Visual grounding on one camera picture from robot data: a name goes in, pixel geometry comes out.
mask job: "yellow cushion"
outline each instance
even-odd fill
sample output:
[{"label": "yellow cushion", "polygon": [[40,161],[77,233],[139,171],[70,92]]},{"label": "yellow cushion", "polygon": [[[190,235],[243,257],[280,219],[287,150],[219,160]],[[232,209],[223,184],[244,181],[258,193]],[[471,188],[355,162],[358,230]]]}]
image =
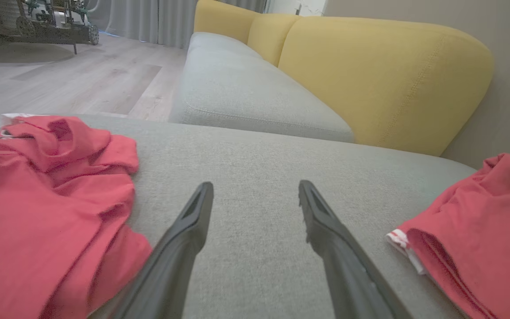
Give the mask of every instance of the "yellow cushion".
[{"label": "yellow cushion", "polygon": [[200,0],[196,4],[194,32],[221,34],[247,44],[251,22],[260,15],[215,0]]},{"label": "yellow cushion", "polygon": [[489,50],[433,24],[306,17],[279,69],[352,128],[360,144],[439,156],[472,115],[493,73]]},{"label": "yellow cushion", "polygon": [[300,19],[291,14],[261,14],[253,20],[247,45],[277,66],[291,26]]}]

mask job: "seat cushion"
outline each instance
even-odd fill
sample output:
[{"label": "seat cushion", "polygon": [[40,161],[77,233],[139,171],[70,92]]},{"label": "seat cushion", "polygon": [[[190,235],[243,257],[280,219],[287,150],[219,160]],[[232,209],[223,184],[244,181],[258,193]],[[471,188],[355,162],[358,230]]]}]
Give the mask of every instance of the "seat cushion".
[{"label": "seat cushion", "polygon": [[[196,125],[83,115],[137,141],[130,224],[152,245],[198,184],[214,184],[206,244],[184,318],[334,318],[322,260],[306,243],[298,183],[316,185],[415,318],[461,318],[385,234],[475,172],[439,157]],[[105,318],[107,308],[94,318]]]},{"label": "seat cushion", "polygon": [[169,121],[353,141],[344,120],[299,83],[245,44],[206,33],[190,42]]},{"label": "seat cushion", "polygon": [[263,59],[259,53],[239,40],[207,32],[196,32],[192,35],[190,38],[190,46],[188,46],[188,52],[196,48],[201,48],[210,52],[232,53],[240,56],[251,56]]}]

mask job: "laminate flooring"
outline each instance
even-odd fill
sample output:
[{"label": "laminate flooring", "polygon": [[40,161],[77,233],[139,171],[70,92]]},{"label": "laminate flooring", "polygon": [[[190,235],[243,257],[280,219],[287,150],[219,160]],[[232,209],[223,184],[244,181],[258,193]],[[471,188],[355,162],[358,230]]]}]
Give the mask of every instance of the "laminate flooring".
[{"label": "laminate flooring", "polygon": [[186,51],[100,33],[99,45],[0,46],[0,114],[167,121]]}]

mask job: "wall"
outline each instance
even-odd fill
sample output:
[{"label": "wall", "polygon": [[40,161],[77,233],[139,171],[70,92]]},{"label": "wall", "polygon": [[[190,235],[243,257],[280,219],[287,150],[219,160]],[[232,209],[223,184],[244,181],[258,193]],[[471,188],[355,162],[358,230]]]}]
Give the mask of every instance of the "wall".
[{"label": "wall", "polygon": [[479,168],[510,153],[510,1],[328,0],[325,16],[358,16],[443,24],[483,42],[495,58],[486,97],[442,157]]},{"label": "wall", "polygon": [[300,6],[300,16],[322,16],[326,0],[267,0],[269,13],[295,14]]}]

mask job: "red t-shirt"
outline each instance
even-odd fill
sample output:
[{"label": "red t-shirt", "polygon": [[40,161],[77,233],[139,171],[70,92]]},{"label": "red t-shirt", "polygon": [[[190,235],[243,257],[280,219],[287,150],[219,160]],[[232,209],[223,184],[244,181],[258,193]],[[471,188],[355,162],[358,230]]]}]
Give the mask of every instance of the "red t-shirt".
[{"label": "red t-shirt", "polygon": [[510,155],[443,192],[398,227],[423,266],[474,319],[510,319]]},{"label": "red t-shirt", "polygon": [[0,131],[0,319],[85,318],[151,252],[125,224],[135,141],[77,117]]}]

